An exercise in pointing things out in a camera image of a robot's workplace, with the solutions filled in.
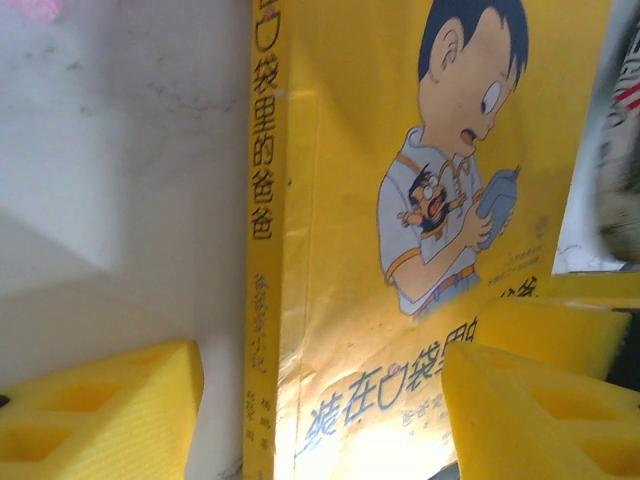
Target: boy's ear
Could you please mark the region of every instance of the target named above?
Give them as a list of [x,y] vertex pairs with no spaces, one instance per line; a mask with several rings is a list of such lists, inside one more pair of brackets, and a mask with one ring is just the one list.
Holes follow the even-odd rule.
[[457,18],[451,18],[445,23],[431,48],[429,73],[436,83],[440,81],[442,73],[457,59],[464,44],[464,29]]

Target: yellow foam block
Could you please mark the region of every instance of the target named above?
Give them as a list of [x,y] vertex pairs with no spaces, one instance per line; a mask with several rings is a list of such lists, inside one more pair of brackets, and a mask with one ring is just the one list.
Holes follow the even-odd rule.
[[604,379],[630,322],[630,314],[605,307],[503,298],[480,311],[474,341]]
[[0,479],[179,479],[203,391],[177,341],[0,388]]
[[549,295],[615,300],[618,307],[640,307],[640,272],[567,273],[549,282]]
[[471,343],[442,384],[463,480],[640,479],[640,393]]

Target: book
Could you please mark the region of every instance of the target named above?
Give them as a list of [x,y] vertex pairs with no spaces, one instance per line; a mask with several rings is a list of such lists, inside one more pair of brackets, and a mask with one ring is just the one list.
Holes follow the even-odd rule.
[[609,8],[253,1],[244,478],[455,462],[447,346],[549,288]]

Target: boy's open mouth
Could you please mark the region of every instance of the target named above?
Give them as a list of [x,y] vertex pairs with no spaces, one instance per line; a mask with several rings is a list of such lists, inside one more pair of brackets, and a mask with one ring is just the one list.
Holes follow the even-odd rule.
[[473,142],[477,137],[478,136],[470,128],[465,128],[460,134],[460,138],[467,145],[473,145]]

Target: belt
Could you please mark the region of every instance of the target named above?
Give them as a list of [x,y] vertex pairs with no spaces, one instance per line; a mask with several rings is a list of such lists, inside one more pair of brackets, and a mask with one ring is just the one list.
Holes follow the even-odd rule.
[[474,265],[469,265],[468,267],[463,268],[458,273],[454,273],[450,277],[445,278],[440,284],[435,288],[431,295],[427,297],[422,306],[418,309],[418,311],[414,314],[415,316],[420,315],[432,302],[434,302],[445,290],[451,287],[455,287],[458,283],[460,283],[465,278],[471,276],[476,271]]

